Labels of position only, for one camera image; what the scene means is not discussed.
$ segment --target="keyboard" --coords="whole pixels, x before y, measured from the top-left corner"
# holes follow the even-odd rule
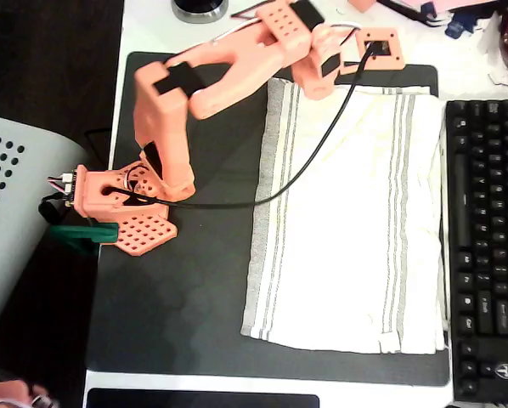
[[[508,404],[508,100],[446,106],[454,397]]]

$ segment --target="white desk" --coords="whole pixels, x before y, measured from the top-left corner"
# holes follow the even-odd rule
[[[411,64],[434,65],[439,74],[439,94],[442,99],[504,99],[508,88],[494,86],[508,83],[508,73],[501,63],[488,64],[488,57],[479,53],[477,44],[482,32],[471,37],[452,40],[443,34],[444,27],[428,29],[407,20],[380,4],[361,14],[346,0],[312,0],[328,22],[354,20],[364,26],[394,26],[405,59]],[[244,9],[257,0],[230,0],[228,15]],[[224,17],[208,25],[190,25],[175,18],[170,0],[126,0],[122,24],[120,56],[116,81],[116,99],[112,126],[110,162],[114,147],[121,104],[121,91],[127,56],[134,51],[179,52],[202,43],[227,29],[237,21]],[[453,399],[452,387],[409,387],[354,382],[299,381],[267,378],[201,377],[139,375],[88,371],[86,394],[91,388],[182,389],[242,392],[278,392],[316,394],[321,408],[381,406],[442,408]]]

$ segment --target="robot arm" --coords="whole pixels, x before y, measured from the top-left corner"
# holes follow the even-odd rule
[[[120,225],[115,244],[131,255],[141,255],[177,234],[167,221],[168,207],[111,192],[126,188],[167,201],[195,193],[189,165],[186,120],[188,111],[205,119],[256,92],[278,70],[291,65],[292,76],[311,99],[322,99],[334,89],[344,66],[342,39],[351,30],[324,23],[308,0],[275,0],[257,8],[256,17],[209,42],[190,48],[165,64],[154,62],[137,70],[137,101],[133,112],[140,161],[121,170],[88,172],[79,166],[71,183],[70,205],[84,217]],[[380,42],[369,70],[404,68],[397,33],[389,29],[356,32],[360,56],[369,43]],[[195,67],[225,63],[223,78],[205,84]]]

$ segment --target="white towel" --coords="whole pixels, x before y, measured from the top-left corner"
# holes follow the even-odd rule
[[[257,199],[296,174],[347,91],[313,101],[269,81]],[[443,349],[442,120],[424,88],[355,90],[311,167],[254,211],[241,334],[298,349]]]

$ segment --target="gray chair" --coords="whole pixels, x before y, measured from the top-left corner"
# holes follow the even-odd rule
[[[0,312],[46,228],[37,207],[55,192],[46,177],[86,159],[76,143],[0,118]]]

